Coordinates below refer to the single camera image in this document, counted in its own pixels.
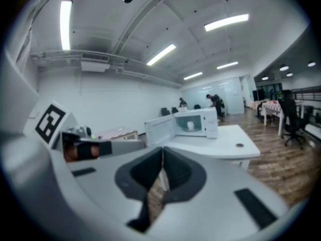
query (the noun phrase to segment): black strip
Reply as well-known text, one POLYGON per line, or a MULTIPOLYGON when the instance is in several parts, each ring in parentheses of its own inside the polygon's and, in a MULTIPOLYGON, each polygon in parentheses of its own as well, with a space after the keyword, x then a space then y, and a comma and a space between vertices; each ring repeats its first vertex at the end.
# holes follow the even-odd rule
POLYGON ((111 155, 111 154, 112 154, 111 141, 99 143, 99 155, 100 156, 111 155))
POLYGON ((90 143, 80 144, 77 148, 77 151, 78 151, 78 161, 92 159, 90 143))
POLYGON ((132 160, 118 168, 115 182, 127 198, 144 201, 162 169, 162 148, 132 160))
POLYGON ((277 220, 274 214, 248 188, 237 190, 234 194, 261 229, 277 220))
POLYGON ((164 169, 169 180, 170 192, 165 195, 163 204, 188 201, 205 185, 204 168, 168 147, 164 148, 164 169))
POLYGON ((95 172, 96 170, 92 167, 90 168, 85 168, 85 169, 81 169, 81 170, 76 170, 76 171, 72 171, 71 173, 74 175, 74 177, 79 177, 79 176, 83 176, 83 175, 87 175, 90 173, 95 172))

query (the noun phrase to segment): white table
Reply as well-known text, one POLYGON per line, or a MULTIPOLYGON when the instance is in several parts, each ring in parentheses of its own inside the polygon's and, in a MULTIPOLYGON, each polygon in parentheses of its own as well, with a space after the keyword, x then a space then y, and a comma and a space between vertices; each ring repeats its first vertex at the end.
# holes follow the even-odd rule
POLYGON ((112 130, 107 130, 95 134, 96 137, 100 137, 104 140, 131 140, 138 139, 138 133, 136 130, 128 127, 119 127, 112 130))
MULTIPOLYGON (((201 156, 222 159, 236 164, 244 170, 248 169, 250 160, 259 157, 261 152, 238 125, 219 126, 218 138, 175 136, 164 146, 185 150, 201 156)), ((160 174, 160 182, 165 191, 168 185, 160 174)))
MULTIPOLYGON (((302 101, 296 101, 297 105, 301 105, 301 115, 300 117, 303 118, 304 108, 303 108, 303 102, 302 101)), ((279 131, 278 135, 282 135, 282 128, 283 128, 283 119, 284 119, 284 113, 282 111, 282 108, 278 101, 267 101, 263 103, 262 105, 262 113, 264 115, 264 126, 266 126, 266 116, 268 114, 272 114, 274 116, 277 116, 280 118, 279 121, 279 131)))

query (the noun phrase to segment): ceiling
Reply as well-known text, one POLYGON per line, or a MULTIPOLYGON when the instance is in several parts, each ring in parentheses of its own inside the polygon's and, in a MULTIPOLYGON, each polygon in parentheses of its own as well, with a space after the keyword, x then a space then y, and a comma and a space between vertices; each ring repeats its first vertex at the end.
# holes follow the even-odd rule
MULTIPOLYGON (((183 83, 200 72, 218 73, 217 66, 238 61, 251 67, 253 38, 273 35, 271 0, 72 0, 71 51, 62 51, 60 2, 50 0, 33 24, 31 58, 40 70, 80 65, 81 51, 108 53, 125 67, 162 72, 165 79, 183 83), (204 25, 249 13, 247 22, 206 32, 204 25), (151 58, 174 44, 177 48, 153 66, 151 58)), ((228 71, 235 66, 224 69, 228 71)))
POLYGON ((311 28, 308 28, 291 47, 254 78, 255 82, 264 82, 263 76, 267 76, 268 81, 274 81, 289 78, 286 76, 289 72, 295 77, 301 72, 309 71, 311 69, 308 67, 309 61, 321 64, 320 54, 321 49, 316 35, 311 28), (280 71, 282 64, 289 66, 289 69, 280 71))

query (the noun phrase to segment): microwave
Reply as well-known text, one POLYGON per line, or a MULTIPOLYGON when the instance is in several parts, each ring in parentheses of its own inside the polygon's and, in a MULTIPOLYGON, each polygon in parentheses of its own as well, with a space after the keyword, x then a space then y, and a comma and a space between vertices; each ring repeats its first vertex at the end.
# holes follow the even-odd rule
POLYGON ((214 107, 177 112, 145 122, 147 145, 161 146, 175 136, 218 136, 217 112, 214 107))

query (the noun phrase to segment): cable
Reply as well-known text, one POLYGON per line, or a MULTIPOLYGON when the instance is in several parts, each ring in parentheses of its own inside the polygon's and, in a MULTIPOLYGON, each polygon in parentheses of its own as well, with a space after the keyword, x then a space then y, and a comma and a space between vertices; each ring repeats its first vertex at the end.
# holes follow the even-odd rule
POLYGON ((49 1, 50 1, 50 0, 47 0, 47 1, 41 6, 41 8, 36 12, 35 16, 34 16, 33 19, 32 19, 32 23, 31 23, 31 24, 34 23, 34 21, 36 20, 36 18, 37 18, 38 15, 39 15, 39 13, 41 12, 41 10, 46 6, 46 4, 47 4, 49 1))

